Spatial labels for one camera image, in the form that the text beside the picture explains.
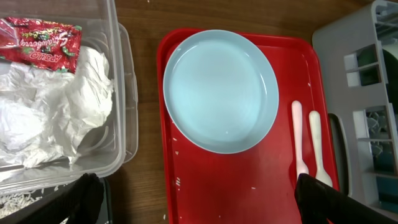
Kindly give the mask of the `light blue plate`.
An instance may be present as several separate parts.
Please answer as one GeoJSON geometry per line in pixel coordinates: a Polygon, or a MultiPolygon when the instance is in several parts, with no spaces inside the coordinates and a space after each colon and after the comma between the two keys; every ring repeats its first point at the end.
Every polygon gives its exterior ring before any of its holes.
{"type": "Polygon", "coordinates": [[[172,52],[163,77],[164,102],[177,129],[218,154],[246,151],[271,130],[279,87],[271,63],[247,38],[204,30],[172,52]]]}

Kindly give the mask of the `red snack wrapper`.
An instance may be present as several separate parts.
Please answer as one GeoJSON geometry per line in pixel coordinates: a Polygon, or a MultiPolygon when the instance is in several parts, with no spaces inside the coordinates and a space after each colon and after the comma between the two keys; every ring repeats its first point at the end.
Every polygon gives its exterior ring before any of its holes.
{"type": "Polygon", "coordinates": [[[75,73],[82,28],[42,19],[1,19],[1,58],[35,68],[75,73]]]}

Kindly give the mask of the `food scraps and rice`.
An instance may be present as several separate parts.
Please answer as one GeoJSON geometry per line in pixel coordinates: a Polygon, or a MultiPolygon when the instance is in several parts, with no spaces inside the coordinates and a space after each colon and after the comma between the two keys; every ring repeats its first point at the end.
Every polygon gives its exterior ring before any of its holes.
{"type": "Polygon", "coordinates": [[[58,190],[62,190],[67,186],[56,185],[55,187],[48,187],[44,189],[29,190],[21,193],[8,194],[1,196],[1,219],[22,210],[28,205],[39,201],[58,190]]]}

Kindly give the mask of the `white plastic fork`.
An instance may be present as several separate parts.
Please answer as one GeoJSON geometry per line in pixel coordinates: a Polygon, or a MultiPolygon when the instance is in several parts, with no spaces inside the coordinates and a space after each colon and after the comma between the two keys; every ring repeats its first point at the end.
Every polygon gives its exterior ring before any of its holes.
{"type": "Polygon", "coordinates": [[[300,174],[308,174],[308,167],[304,162],[302,155],[302,135],[303,135],[302,104],[297,100],[292,102],[292,122],[293,122],[293,131],[294,131],[296,176],[298,179],[300,174]]]}

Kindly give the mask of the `white napkin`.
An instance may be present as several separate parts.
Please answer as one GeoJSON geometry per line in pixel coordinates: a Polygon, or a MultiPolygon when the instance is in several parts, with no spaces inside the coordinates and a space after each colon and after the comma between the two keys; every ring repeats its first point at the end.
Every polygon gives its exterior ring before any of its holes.
{"type": "Polygon", "coordinates": [[[1,159],[32,168],[80,157],[78,146],[113,107],[105,54],[82,46],[75,73],[12,62],[1,75],[1,159]]]}

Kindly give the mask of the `white plastic spoon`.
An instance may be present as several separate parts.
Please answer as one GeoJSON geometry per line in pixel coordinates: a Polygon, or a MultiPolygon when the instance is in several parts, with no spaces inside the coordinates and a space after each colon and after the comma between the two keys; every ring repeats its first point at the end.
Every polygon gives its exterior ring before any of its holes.
{"type": "Polygon", "coordinates": [[[315,153],[315,162],[317,167],[317,173],[315,178],[324,184],[332,187],[333,182],[331,177],[327,174],[323,165],[323,153],[322,153],[322,125],[320,114],[317,111],[311,111],[309,113],[310,130],[312,135],[313,150],[315,153]]]}

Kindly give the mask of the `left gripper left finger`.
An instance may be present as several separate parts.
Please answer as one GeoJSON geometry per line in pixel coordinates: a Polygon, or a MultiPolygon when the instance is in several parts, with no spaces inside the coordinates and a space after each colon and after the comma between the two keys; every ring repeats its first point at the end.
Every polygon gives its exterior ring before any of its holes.
{"type": "Polygon", "coordinates": [[[16,223],[96,223],[104,187],[94,173],[83,174],[64,189],[16,212],[16,223]]]}

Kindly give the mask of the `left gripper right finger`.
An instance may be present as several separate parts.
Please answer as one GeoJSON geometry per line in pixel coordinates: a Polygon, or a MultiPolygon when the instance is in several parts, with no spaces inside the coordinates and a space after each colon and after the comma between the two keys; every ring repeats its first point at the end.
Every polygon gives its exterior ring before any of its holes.
{"type": "Polygon", "coordinates": [[[305,173],[298,176],[295,201],[302,223],[397,224],[305,173]]]}

